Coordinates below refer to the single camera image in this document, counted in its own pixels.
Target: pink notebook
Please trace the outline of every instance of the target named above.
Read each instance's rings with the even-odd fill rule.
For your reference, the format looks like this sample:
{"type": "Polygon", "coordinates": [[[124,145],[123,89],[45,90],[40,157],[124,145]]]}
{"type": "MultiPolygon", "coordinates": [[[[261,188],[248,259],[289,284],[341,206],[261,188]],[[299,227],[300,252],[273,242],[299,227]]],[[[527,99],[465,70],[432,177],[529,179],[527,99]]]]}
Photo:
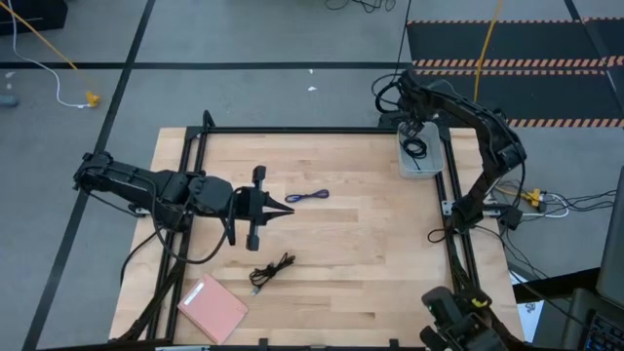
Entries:
{"type": "Polygon", "coordinates": [[[179,310],[217,345],[222,344],[247,314],[247,306],[206,274],[182,298],[179,310]]]}

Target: blue cable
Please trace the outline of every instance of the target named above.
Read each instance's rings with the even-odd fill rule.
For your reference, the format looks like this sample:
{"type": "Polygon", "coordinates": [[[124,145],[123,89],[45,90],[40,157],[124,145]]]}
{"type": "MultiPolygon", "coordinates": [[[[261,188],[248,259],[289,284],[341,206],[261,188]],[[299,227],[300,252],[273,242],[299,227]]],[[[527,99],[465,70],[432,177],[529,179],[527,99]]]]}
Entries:
{"type": "Polygon", "coordinates": [[[304,194],[304,195],[298,195],[298,194],[293,194],[293,195],[289,195],[287,196],[284,201],[286,201],[287,203],[291,204],[291,203],[295,203],[298,201],[301,201],[303,199],[308,199],[308,198],[317,198],[317,199],[327,199],[330,197],[330,191],[328,189],[321,189],[317,192],[314,192],[312,194],[304,194]]]}

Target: black charging cable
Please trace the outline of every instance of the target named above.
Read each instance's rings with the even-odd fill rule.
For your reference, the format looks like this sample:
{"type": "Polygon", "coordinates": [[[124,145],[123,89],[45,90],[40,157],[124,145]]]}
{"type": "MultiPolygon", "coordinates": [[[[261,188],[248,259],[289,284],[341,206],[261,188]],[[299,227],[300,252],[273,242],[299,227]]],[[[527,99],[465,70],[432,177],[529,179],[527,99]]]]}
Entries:
{"type": "Polygon", "coordinates": [[[420,166],[418,166],[418,162],[416,162],[416,160],[422,160],[427,157],[427,144],[419,137],[411,137],[403,140],[403,142],[401,142],[401,147],[403,148],[403,151],[411,157],[414,164],[420,171],[420,166]]]}
{"type": "Polygon", "coordinates": [[[258,293],[260,293],[262,287],[269,280],[271,280],[271,278],[275,277],[277,272],[290,266],[293,263],[294,255],[289,256],[289,253],[284,253],[282,259],[280,259],[280,262],[277,265],[271,262],[264,269],[254,269],[253,272],[250,274],[250,280],[252,281],[252,285],[255,287],[253,289],[252,295],[256,296],[258,293]]]}

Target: wooden tabletop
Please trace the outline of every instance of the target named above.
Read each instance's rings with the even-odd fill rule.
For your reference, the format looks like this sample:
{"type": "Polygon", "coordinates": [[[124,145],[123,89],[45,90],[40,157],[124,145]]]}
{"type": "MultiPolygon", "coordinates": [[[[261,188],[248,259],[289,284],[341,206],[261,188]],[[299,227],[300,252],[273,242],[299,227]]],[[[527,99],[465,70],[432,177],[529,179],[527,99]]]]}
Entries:
{"type": "MultiPolygon", "coordinates": [[[[451,134],[467,191],[481,172],[477,142],[469,130],[451,134]]],[[[184,129],[161,130],[153,171],[177,169],[183,136],[184,129]]],[[[260,227],[255,253],[245,249],[247,224],[238,222],[237,246],[225,245],[213,260],[186,266],[182,295],[209,273],[249,307],[226,344],[257,345],[268,337],[272,345],[387,346],[390,338],[403,346],[422,345],[418,334],[433,319],[420,297],[437,286],[450,287],[449,268],[444,243],[426,240],[442,226],[435,180],[401,178],[397,158],[391,135],[209,135],[203,165],[209,175],[236,187],[250,184],[252,169],[264,165],[264,189],[278,201],[322,188],[331,196],[293,204],[294,215],[260,227]],[[250,272],[285,252],[296,255],[295,265],[251,296],[250,272]]],[[[451,197],[448,175],[445,179],[451,197]]],[[[491,219],[480,224],[497,231],[491,219]]],[[[189,256],[206,256],[222,230],[218,219],[196,217],[189,256]]],[[[151,219],[139,219],[133,247],[152,232],[151,219]]],[[[502,322],[523,338],[500,242],[479,230],[472,233],[482,288],[502,322]]],[[[161,252],[154,240],[128,265],[111,337],[123,333],[153,295],[161,252]]],[[[167,298],[160,335],[169,308],[167,298]]],[[[211,343],[181,314],[175,342],[211,343]]]]}

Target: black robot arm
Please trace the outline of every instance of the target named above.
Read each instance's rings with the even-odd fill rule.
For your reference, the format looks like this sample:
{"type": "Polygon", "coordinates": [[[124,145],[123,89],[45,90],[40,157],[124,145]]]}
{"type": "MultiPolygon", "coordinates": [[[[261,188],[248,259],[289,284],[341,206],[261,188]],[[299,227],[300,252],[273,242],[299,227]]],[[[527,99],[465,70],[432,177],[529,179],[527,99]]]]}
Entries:
{"type": "Polygon", "coordinates": [[[437,287],[422,296],[437,331],[426,327],[420,339],[431,351],[564,351],[542,348],[513,336],[491,310],[491,299],[479,289],[452,293],[437,287]]]}
{"type": "Polygon", "coordinates": [[[399,110],[404,114],[401,132],[414,137],[423,123],[441,114],[472,127],[477,134],[483,172],[468,194],[456,199],[448,219],[448,228],[464,232],[483,219],[484,200],[498,180],[524,163],[527,155],[518,136],[501,115],[456,94],[446,94],[417,82],[413,70],[403,72],[394,85],[401,97],[399,110]]]}
{"type": "MultiPolygon", "coordinates": [[[[273,200],[262,191],[266,169],[253,170],[253,186],[234,190],[232,184],[203,173],[150,172],[115,161],[110,154],[87,153],[74,175],[75,188],[111,192],[129,201],[134,209],[151,212],[157,229],[183,231],[189,225],[187,213],[250,222],[247,249],[257,251],[257,227],[272,218],[293,214],[293,209],[273,200]],[[280,210],[265,213],[263,207],[280,210]]],[[[236,244],[234,223],[229,224],[228,242],[236,244]]]]}

